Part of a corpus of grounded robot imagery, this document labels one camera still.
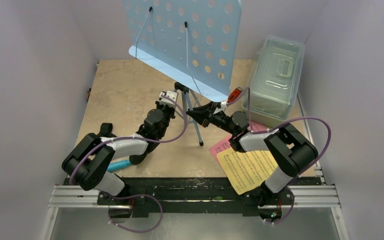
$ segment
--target sheet of paper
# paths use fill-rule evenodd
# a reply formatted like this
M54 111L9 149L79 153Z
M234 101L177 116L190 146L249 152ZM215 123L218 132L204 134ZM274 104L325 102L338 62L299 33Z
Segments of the sheet of paper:
M278 166L270 151L240 153L228 148L216 157L239 195L259 187Z
M251 122L251 124L252 124L252 130L255 132L264 131L267 129L265 126L263 126L259 123L253 122L253 121ZM229 143L229 139L231 137L232 136L230 135L230 136L223 138L221 141L217 142L216 144L214 144L214 146L212 146L208 149L209 152L211 153L212 157L215 160L218 161L218 159L217 159L218 153L220 153L223 150L231 148L231 144Z

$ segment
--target perforated metal panel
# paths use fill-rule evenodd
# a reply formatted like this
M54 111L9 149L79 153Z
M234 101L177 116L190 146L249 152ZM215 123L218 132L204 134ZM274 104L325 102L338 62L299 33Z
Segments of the perforated metal panel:
M227 99L242 12L240 0L124 0L123 4L132 56L137 50L139 60L199 93L192 76L201 94L212 101Z

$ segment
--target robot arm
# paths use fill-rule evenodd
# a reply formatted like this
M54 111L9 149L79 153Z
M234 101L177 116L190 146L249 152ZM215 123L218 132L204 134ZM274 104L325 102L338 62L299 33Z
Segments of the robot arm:
M159 99L155 102L156 108L148 112L147 117L140 125L139 130L127 137L128 139L109 142L93 154L93 160L89 158L79 167L74 174L74 181L85 190L97 189L117 196L125 187L125 183L115 174L107 172L107 168L113 159L119 159L130 156L132 164L139 164L145 156L152 152L159 143L148 142L143 138L150 140L160 140L164 137L170 119L175 118L175 105L162 98L165 96L177 101L178 93L174 91L163 91ZM115 137L99 137L94 133L87 134L78 145L71 151L62 163L62 169L72 175L80 161L97 145Z
M316 147L291 124L273 132L252 134L248 130L249 122L245 112L236 111L231 116L227 116L223 108L225 108L223 103L210 102L189 110L186 114L203 127L213 124L232 134L229 142L237 152L245 153L255 150L271 152L278 167L257 189L261 207L283 190L319 155Z

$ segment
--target container lid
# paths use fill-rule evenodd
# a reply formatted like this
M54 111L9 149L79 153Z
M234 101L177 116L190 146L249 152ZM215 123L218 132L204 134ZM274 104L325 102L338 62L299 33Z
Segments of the container lid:
M268 36L251 94L285 105L291 104L294 86L301 75L303 55L303 43Z

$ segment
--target red tool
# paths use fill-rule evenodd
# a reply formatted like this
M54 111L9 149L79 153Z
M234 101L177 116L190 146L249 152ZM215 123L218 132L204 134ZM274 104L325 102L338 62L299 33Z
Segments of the red tool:
M233 92L229 95L227 98L227 103L233 102L235 99L238 98L239 94L242 93L242 87L237 87Z

